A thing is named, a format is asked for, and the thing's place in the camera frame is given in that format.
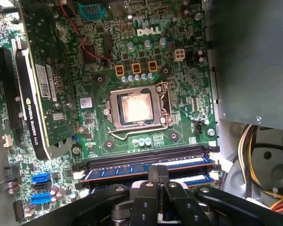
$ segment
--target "blue sata port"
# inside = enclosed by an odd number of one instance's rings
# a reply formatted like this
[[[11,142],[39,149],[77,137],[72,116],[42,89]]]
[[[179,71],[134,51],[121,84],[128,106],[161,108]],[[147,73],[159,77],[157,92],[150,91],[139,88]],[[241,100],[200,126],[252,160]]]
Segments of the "blue sata port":
[[[51,195],[49,192],[41,193],[41,194],[34,194],[30,198],[30,202],[32,204],[45,204],[51,201]]]
[[[33,175],[32,182],[33,183],[43,183],[50,180],[50,173],[39,173]]]

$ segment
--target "motherboard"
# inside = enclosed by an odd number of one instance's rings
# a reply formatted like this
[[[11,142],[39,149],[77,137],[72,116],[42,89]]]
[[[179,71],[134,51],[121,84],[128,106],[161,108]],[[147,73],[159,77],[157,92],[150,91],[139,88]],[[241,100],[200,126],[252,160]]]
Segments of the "motherboard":
[[[0,81],[4,170],[21,223],[89,193],[74,164],[217,145],[198,0],[21,0],[19,14],[0,15],[0,48],[11,52],[19,87],[11,127]],[[25,62],[34,93],[19,71]]]

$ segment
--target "sata port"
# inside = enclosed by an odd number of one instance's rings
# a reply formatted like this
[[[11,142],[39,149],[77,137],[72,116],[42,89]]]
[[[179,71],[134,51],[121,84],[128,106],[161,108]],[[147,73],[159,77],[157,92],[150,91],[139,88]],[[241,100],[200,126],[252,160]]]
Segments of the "sata port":
[[[32,189],[35,189],[35,190],[47,190],[48,191],[51,189],[51,187],[52,187],[51,181],[32,184]]]

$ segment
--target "screw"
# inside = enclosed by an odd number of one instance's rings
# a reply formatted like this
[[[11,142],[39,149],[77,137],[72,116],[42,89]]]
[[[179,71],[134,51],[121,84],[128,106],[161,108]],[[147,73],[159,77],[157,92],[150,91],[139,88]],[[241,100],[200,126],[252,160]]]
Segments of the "screw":
[[[258,124],[261,123],[261,117],[259,115],[256,116],[256,121],[257,121]]]
[[[209,192],[209,189],[207,187],[202,187],[200,189],[203,193],[208,193]]]
[[[104,109],[103,113],[105,116],[110,115],[110,110],[106,108]]]
[[[209,135],[210,137],[215,136],[215,131],[214,131],[213,129],[208,129],[208,135]]]
[[[171,182],[171,183],[169,184],[169,186],[170,186],[170,187],[177,187],[177,184],[174,183],[174,182]]]
[[[79,154],[80,152],[81,152],[81,150],[80,150],[79,147],[74,147],[74,148],[72,149],[72,153],[73,153],[73,154]]]
[[[166,123],[166,118],[165,117],[161,117],[159,119],[159,121],[160,121],[161,124],[165,124]]]
[[[21,101],[21,97],[15,97],[15,101],[16,102],[20,102]]]
[[[147,187],[153,187],[154,184],[153,184],[152,182],[148,182],[148,183],[146,183],[146,186],[147,186]]]
[[[56,107],[57,110],[61,110],[62,105],[59,102],[56,102],[55,107]]]
[[[117,187],[115,190],[116,190],[117,192],[122,192],[122,191],[124,190],[124,188],[123,188],[123,187]]]
[[[156,92],[160,93],[162,91],[161,86],[156,86]]]

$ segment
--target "black wire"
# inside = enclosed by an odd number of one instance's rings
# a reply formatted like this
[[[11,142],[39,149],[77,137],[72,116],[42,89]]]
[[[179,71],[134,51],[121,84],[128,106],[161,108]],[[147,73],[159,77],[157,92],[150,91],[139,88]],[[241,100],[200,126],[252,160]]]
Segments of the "black wire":
[[[254,144],[251,153],[253,153],[255,148],[273,148],[273,149],[278,149],[278,150],[283,151],[283,146],[280,146],[280,145],[257,143],[257,144]]]

